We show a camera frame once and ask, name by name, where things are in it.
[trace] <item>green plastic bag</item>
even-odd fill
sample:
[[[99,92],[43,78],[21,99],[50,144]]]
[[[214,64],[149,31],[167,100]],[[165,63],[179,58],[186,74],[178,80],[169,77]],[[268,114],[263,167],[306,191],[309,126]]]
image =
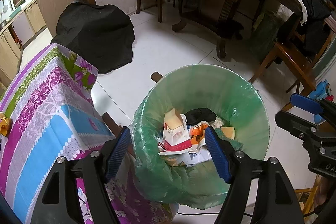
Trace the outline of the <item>green plastic bag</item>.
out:
[[[266,109],[256,89],[238,74],[215,65],[179,68],[163,77],[138,107],[131,125],[135,172],[148,199],[206,209],[225,200],[229,185],[213,161],[171,167],[158,154],[155,136],[166,112],[207,107],[235,128],[235,139],[251,158],[263,160],[269,141]]]

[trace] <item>cabinet door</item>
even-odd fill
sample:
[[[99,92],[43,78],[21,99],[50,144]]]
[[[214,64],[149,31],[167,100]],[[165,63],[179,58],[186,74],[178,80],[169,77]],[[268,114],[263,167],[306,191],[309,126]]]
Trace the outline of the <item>cabinet door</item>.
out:
[[[26,13],[19,15],[12,23],[17,37],[22,41],[22,45],[34,36],[34,30],[31,28]]]
[[[8,29],[4,30],[3,34],[7,40],[8,45],[11,47],[16,57],[20,59],[21,51],[19,47],[16,45],[14,38],[12,37],[9,30]]]
[[[26,10],[26,13],[35,33],[45,26],[43,16],[37,3],[31,5]]]
[[[0,67],[11,80],[16,75],[18,63],[19,59],[8,45],[5,36],[0,35]]]

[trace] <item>blue gripper pad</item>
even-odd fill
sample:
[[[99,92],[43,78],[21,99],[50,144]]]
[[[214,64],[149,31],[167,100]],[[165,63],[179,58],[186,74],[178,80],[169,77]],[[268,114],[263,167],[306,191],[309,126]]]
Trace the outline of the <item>blue gripper pad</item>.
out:
[[[131,132],[129,128],[125,128],[120,134],[121,136],[113,148],[111,156],[108,160],[107,170],[105,173],[106,181],[110,181],[116,176],[120,164],[126,154],[128,144],[131,141]]]
[[[232,175],[229,170],[229,162],[219,145],[219,137],[212,127],[205,129],[205,143],[211,154],[212,161],[217,173],[226,183],[231,181]]]
[[[323,113],[323,108],[318,101],[302,96],[298,93],[293,93],[291,95],[291,103],[293,106],[299,107],[315,115]]]

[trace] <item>floral tablecloth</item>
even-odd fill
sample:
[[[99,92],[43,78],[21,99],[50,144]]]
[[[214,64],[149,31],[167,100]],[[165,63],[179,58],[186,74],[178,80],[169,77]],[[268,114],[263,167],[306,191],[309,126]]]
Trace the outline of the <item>floral tablecloth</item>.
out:
[[[51,44],[14,78],[0,101],[13,120],[1,137],[0,192],[23,223],[30,223],[39,191],[56,159],[80,159],[114,139],[93,107],[98,70],[67,48]],[[169,205],[146,200],[135,187],[126,155],[115,180],[106,185],[121,224],[172,220]],[[77,180],[86,224],[92,217],[82,180]]]

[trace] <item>green scrubbing pad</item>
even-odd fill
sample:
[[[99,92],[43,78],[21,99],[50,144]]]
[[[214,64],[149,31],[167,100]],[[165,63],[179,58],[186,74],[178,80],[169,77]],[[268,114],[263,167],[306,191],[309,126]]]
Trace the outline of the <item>green scrubbing pad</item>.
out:
[[[221,140],[225,140],[225,141],[229,141],[230,144],[232,145],[232,147],[235,149],[235,150],[241,150],[243,148],[243,144],[236,141],[236,140],[231,140],[229,138],[227,138],[223,131],[220,129],[220,128],[215,128],[215,131],[218,135],[218,137],[221,139]]]

